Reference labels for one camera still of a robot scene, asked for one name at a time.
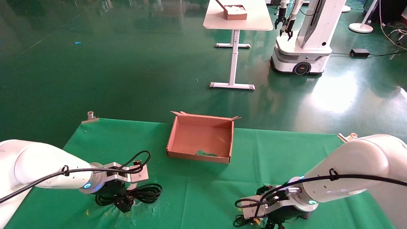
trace black power adapter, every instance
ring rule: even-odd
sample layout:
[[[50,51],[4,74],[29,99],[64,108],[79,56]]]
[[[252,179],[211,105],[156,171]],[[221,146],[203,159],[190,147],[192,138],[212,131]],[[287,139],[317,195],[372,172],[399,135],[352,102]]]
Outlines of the black power adapter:
[[[370,52],[364,48],[353,48],[349,54],[353,57],[368,57]]]

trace open cardboard box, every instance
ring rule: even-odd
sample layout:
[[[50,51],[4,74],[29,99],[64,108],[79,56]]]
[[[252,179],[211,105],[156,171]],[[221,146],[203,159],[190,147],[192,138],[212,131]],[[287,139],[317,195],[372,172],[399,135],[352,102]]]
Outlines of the open cardboard box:
[[[247,13],[242,13],[242,14],[231,14],[226,7],[239,7],[243,8],[243,10],[246,12],[246,9],[244,8],[243,5],[223,5],[219,0],[216,0],[219,5],[223,8],[223,14],[225,15],[226,20],[246,20],[247,19]]]
[[[185,112],[176,114],[167,145],[169,157],[229,164],[234,120]]]

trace cable clip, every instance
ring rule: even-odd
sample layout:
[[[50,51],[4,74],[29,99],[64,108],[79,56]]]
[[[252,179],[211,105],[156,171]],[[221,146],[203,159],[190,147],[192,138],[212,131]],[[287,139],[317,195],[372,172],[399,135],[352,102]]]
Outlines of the cable clip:
[[[69,167],[68,167],[67,165],[64,165],[64,166],[62,167],[61,172],[65,171],[65,169],[66,169],[66,172],[64,173],[64,175],[65,175],[65,176],[69,176]]]
[[[339,179],[339,177],[338,177],[338,172],[336,172],[335,171],[335,169],[333,169],[333,168],[331,168],[330,170],[329,170],[329,175],[330,175],[330,180],[331,181],[335,181],[335,180],[338,180]]]

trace white table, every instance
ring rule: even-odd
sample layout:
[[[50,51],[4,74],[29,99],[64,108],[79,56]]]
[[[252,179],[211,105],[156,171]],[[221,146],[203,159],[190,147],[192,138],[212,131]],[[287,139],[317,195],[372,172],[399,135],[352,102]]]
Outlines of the white table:
[[[239,88],[254,90],[253,84],[236,84],[236,66],[238,48],[250,48],[250,44],[239,44],[240,30],[269,31],[273,29],[273,23],[264,0],[220,0],[223,5],[243,5],[247,11],[246,20],[228,21],[224,18],[222,7],[215,1],[210,0],[206,11],[203,25],[206,29],[230,29],[232,38],[230,44],[217,43],[216,47],[232,47],[232,64],[230,67],[229,83],[211,82],[210,87]]]

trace table foot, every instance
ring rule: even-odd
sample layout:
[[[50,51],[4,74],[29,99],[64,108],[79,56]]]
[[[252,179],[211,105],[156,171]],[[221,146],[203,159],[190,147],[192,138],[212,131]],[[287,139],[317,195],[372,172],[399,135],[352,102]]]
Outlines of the table foot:
[[[248,90],[254,90],[255,89],[253,84],[233,84],[233,85],[230,85],[228,83],[211,82],[209,86],[211,88],[237,88],[237,89],[248,89]]]
[[[232,48],[232,44],[216,43],[215,47],[219,48]],[[250,44],[239,44],[239,48],[251,48]]]

